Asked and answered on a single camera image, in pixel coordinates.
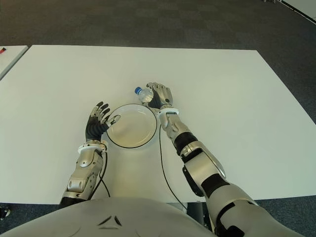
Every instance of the plate rim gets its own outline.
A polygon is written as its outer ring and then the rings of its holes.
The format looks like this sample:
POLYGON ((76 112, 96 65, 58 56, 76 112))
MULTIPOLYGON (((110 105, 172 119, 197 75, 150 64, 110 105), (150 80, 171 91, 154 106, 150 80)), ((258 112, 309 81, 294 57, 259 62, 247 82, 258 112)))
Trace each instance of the plate rim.
MULTIPOLYGON (((152 112, 152 114, 154 115, 155 120, 156 120, 155 132, 153 133, 153 135, 151 136, 151 138, 150 138, 147 142, 145 142, 144 144, 142 144, 142 145, 140 145, 140 146, 137 146, 137 147, 124 147, 124 146, 121 146, 121 145, 117 144, 116 142, 114 142, 114 141, 110 138, 110 136, 109 136, 109 134, 108 134, 108 130, 106 131, 108 138, 109 138, 110 141, 113 142, 115 145, 117 145, 117 146, 119 146, 119 147, 122 147, 122 148, 126 148, 126 149, 134 149, 134 148, 138 148, 138 147, 141 147, 141 146, 147 144, 147 143, 154 137, 154 135, 156 134, 156 131, 157 131, 158 122, 157 122, 157 117, 156 117, 155 113, 154 113, 151 109, 149 109, 149 107, 146 107, 146 106, 140 105, 140 104, 135 104, 135 103, 126 104, 126 105, 139 105, 139 106, 143 106, 143 107, 145 107, 146 109, 148 109, 150 112, 152 112)), ((115 110, 119 109, 120 107, 126 106, 126 105, 121 105, 121 106, 117 107, 116 109, 114 109, 114 110, 111 112, 109 118, 111 117, 111 115, 113 114, 113 112, 114 112, 115 110)))

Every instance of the white table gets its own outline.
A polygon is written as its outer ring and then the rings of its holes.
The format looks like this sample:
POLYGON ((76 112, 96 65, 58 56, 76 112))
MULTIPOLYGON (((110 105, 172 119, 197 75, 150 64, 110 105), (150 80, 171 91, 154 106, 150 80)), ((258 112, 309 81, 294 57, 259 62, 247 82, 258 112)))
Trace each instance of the white table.
POLYGON ((0 54, 0 80, 20 59, 23 53, 28 49, 26 45, 19 46, 1 46, 0 49, 6 48, 6 51, 0 54))
MULTIPOLYGON (((316 194, 316 126, 257 51, 35 45, 0 82, 0 202, 58 203, 92 107, 138 103, 149 81, 171 88, 182 121, 254 199, 316 194)), ((157 135, 132 150, 110 143, 113 196, 176 202, 157 135)), ((176 195, 203 200, 163 132, 161 143, 176 195)))

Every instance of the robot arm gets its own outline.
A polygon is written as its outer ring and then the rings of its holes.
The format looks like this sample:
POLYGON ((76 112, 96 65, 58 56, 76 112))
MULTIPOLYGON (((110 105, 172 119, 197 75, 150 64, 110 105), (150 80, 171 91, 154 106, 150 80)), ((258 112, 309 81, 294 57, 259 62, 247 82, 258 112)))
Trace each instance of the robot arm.
POLYGON ((205 197, 209 216, 218 236, 301 236, 277 222, 240 187, 226 180, 216 157, 197 140, 172 107, 169 88, 157 83, 147 85, 154 92, 148 105, 159 109, 161 127, 181 157, 183 173, 193 192, 205 197))
POLYGON ((59 208, 90 200, 99 172, 103 167, 106 145, 101 143, 102 134, 116 123, 120 116, 108 120, 108 104, 98 103, 92 110, 85 130, 86 143, 79 147, 76 169, 71 175, 59 208))

